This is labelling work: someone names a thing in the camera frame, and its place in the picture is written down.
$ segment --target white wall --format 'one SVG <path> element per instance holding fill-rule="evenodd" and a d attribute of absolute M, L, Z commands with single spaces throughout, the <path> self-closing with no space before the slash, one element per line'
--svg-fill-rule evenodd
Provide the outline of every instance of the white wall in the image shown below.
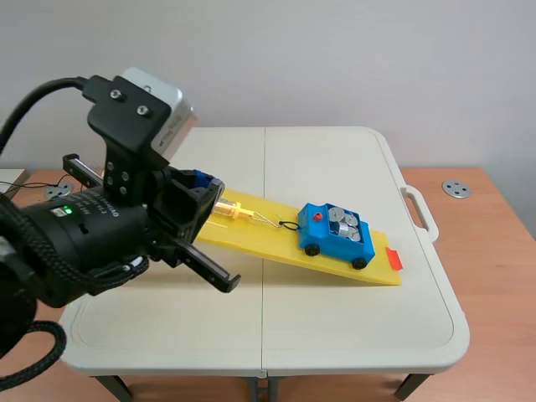
<path fill-rule="evenodd" d="M 3 0 L 0 120 L 46 80 L 136 65 L 180 85 L 201 126 L 364 125 L 402 166 L 483 166 L 536 235 L 535 15 L 533 0 Z M 2 165 L 101 163 L 87 110 L 50 96 Z"/>

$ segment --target black wire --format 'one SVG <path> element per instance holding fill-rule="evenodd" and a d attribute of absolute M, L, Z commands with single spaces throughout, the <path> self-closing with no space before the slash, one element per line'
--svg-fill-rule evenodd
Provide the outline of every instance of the black wire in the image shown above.
<path fill-rule="evenodd" d="M 13 131 L 17 127 L 18 123 L 33 105 L 35 105 L 46 95 L 57 90 L 62 90 L 64 88 L 76 88 L 78 90 L 83 90 L 86 82 L 87 79 L 82 77 L 62 78 L 59 80 L 45 82 L 27 94 L 24 99 L 22 99 L 15 107 L 15 109 L 13 109 L 13 112 L 8 117 L 2 127 L 2 130 L 0 131 L 0 154 L 2 154 L 4 148 L 8 144 L 9 138 L 13 134 Z"/>
<path fill-rule="evenodd" d="M 289 229 L 289 230 L 299 230 L 300 229 L 300 225 L 297 222 L 292 222 L 290 220 L 280 220 L 279 225 L 283 226 L 284 228 Z"/>
<path fill-rule="evenodd" d="M 38 362 L 23 368 L 15 374 L 10 374 L 5 377 L 0 377 L 0 391 L 16 387 L 30 379 L 34 379 L 43 371 L 47 370 L 56 363 L 65 350 L 67 345 L 67 337 L 64 329 L 57 323 L 51 321 L 35 321 L 30 324 L 28 331 L 31 332 L 48 332 L 54 337 L 54 346 L 43 358 Z"/>
<path fill-rule="evenodd" d="M 53 183 L 42 183 L 42 182 L 31 182 L 31 183 L 25 183 L 25 184 L 16 184 L 16 183 L 10 183 L 10 182 L 3 182 L 0 180 L 1 184 L 7 184 L 9 186 L 16 186 L 16 188 L 12 188 L 11 190 L 6 191 L 5 193 L 0 194 L 1 197 L 5 197 L 6 194 L 9 194 L 13 191 L 20 190 L 21 188 L 45 188 L 45 187 L 59 187 L 59 184 L 61 181 L 70 176 L 70 174 L 64 174 L 60 180 L 56 184 Z"/>

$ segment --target table handle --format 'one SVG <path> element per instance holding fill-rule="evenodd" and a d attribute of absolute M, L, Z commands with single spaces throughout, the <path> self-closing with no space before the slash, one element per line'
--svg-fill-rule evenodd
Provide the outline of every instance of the table handle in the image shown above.
<path fill-rule="evenodd" d="M 432 243 L 435 243 L 437 238 L 439 237 L 439 228 L 434 221 L 432 213 L 428 209 L 428 205 L 426 205 L 425 198 L 422 196 L 418 189 L 412 186 L 406 185 L 404 188 L 401 189 L 401 192 L 403 196 L 411 199 L 413 205 L 415 206 L 415 210 L 419 215 L 420 222 L 423 224 L 426 231 L 428 232 L 428 237 L 430 238 L 430 241 Z"/>

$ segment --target blue toy car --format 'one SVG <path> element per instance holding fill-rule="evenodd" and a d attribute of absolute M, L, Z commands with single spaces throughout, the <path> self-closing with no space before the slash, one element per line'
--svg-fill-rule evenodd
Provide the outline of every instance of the blue toy car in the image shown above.
<path fill-rule="evenodd" d="M 309 256 L 327 255 L 362 270 L 374 258 L 369 225 L 335 205 L 307 204 L 298 214 L 300 247 Z"/>

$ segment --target red tag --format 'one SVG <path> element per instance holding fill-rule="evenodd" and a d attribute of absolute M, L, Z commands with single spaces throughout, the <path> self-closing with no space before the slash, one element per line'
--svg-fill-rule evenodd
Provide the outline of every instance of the red tag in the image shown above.
<path fill-rule="evenodd" d="M 387 258 L 389 258 L 389 263 L 391 264 L 391 269 L 393 271 L 400 271 L 404 268 L 400 261 L 399 253 L 396 250 L 391 250 L 389 247 L 385 247 L 385 252 L 387 253 Z"/>

